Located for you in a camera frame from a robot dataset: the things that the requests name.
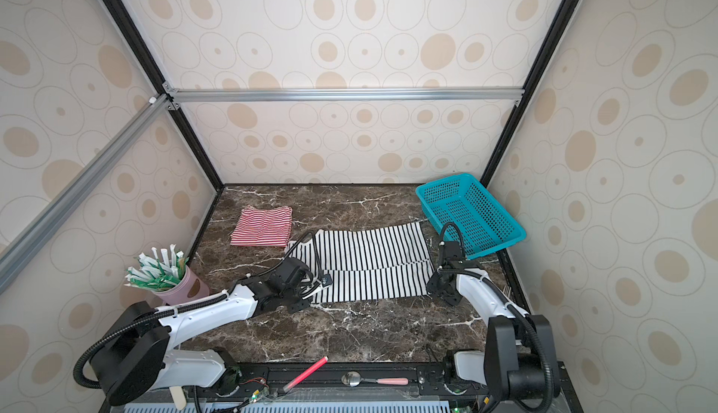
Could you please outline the black white striped tank top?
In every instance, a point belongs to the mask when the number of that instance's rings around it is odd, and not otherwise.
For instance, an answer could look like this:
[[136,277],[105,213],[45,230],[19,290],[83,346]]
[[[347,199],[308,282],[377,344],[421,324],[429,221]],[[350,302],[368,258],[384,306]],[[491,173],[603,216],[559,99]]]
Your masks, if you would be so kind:
[[359,232],[320,230],[291,247],[314,276],[332,280],[312,293],[315,304],[427,295],[434,274],[420,222]]

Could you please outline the red white striped tank top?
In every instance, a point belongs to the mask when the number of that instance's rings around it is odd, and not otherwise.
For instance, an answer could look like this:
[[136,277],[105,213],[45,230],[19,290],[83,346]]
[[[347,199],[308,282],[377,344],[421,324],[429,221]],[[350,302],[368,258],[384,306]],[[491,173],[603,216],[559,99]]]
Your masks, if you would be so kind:
[[230,244],[238,247],[285,248],[291,237],[292,217],[291,207],[245,207],[231,234]]

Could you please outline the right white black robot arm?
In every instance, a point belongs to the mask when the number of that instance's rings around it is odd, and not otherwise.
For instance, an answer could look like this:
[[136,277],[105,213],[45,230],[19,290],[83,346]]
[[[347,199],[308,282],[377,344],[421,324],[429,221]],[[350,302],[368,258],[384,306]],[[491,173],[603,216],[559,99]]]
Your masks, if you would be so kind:
[[486,271],[467,267],[465,241],[453,222],[439,233],[438,257],[428,293],[450,306],[466,300],[486,324],[484,350],[452,354],[449,378],[486,388],[478,400],[480,412],[492,412],[506,401],[525,412],[547,412],[561,391],[549,321],[510,301]]

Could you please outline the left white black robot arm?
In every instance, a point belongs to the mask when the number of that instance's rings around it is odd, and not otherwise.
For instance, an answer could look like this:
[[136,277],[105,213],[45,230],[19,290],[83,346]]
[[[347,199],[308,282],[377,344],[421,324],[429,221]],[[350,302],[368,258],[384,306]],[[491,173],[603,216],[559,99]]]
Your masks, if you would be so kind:
[[310,297],[332,282],[321,263],[316,235],[308,232],[276,265],[237,280],[231,290],[165,308],[136,303],[80,355],[72,377],[83,388],[104,392],[112,407],[172,387],[230,397],[239,390],[241,378],[232,356],[220,348],[187,351],[182,344],[279,308],[290,313],[307,308]]

